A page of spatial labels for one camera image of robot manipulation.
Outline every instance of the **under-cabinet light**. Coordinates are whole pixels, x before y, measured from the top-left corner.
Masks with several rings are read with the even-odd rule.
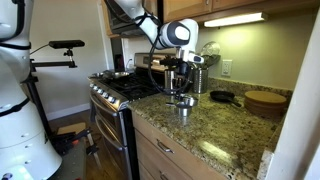
[[[243,24],[249,22],[256,22],[256,21],[265,21],[267,20],[268,15],[259,12],[254,14],[244,14],[238,16],[231,16],[225,17],[221,19],[215,19],[211,21],[204,22],[205,27],[220,27],[220,26],[227,26],[227,25],[234,25],[234,24]]]

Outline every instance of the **black frying pan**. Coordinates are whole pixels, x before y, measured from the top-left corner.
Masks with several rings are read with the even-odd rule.
[[[227,102],[227,103],[231,102],[231,103],[235,104],[236,106],[241,107],[241,104],[239,104],[238,102],[236,102],[234,100],[234,94],[232,92],[212,91],[212,92],[210,92],[210,97],[214,101]]]

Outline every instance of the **kitchen counter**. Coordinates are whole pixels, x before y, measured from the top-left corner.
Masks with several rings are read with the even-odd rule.
[[[262,154],[278,119],[253,115],[243,106],[214,102],[209,92],[199,99],[189,117],[179,117],[171,96],[156,94],[129,103],[129,108],[228,179],[256,179]],[[243,98],[236,96],[242,104]]]

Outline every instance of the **black stand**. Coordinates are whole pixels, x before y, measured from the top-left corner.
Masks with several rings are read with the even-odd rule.
[[[71,49],[68,49],[67,52],[65,52],[63,54],[64,56],[69,56],[70,61],[61,61],[61,62],[33,62],[34,59],[30,59],[30,73],[28,78],[23,81],[22,83],[25,83],[28,87],[28,91],[30,93],[30,98],[32,99],[32,101],[35,103],[37,110],[39,112],[43,127],[47,133],[47,135],[49,137],[51,137],[52,135],[54,135],[54,133],[52,132],[50,126],[49,126],[49,122],[47,119],[47,116],[44,112],[43,106],[42,106],[42,102],[37,90],[37,87],[35,85],[36,82],[38,82],[38,78],[32,75],[32,72],[36,72],[36,67],[52,67],[52,66],[69,66],[69,68],[76,68],[77,66],[75,65],[74,61],[73,61],[73,52],[71,51]]]

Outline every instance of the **stove knob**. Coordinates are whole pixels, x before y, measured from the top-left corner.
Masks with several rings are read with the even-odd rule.
[[[110,103],[114,103],[114,102],[116,101],[116,98],[114,98],[114,97],[112,97],[112,96],[109,96],[109,97],[108,97],[108,101],[109,101]]]
[[[104,93],[102,93],[102,97],[107,99],[109,97],[109,94],[107,92],[104,92]]]
[[[103,89],[98,89],[98,93],[102,94],[103,93]]]
[[[98,86],[93,86],[93,90],[98,91],[99,87]]]

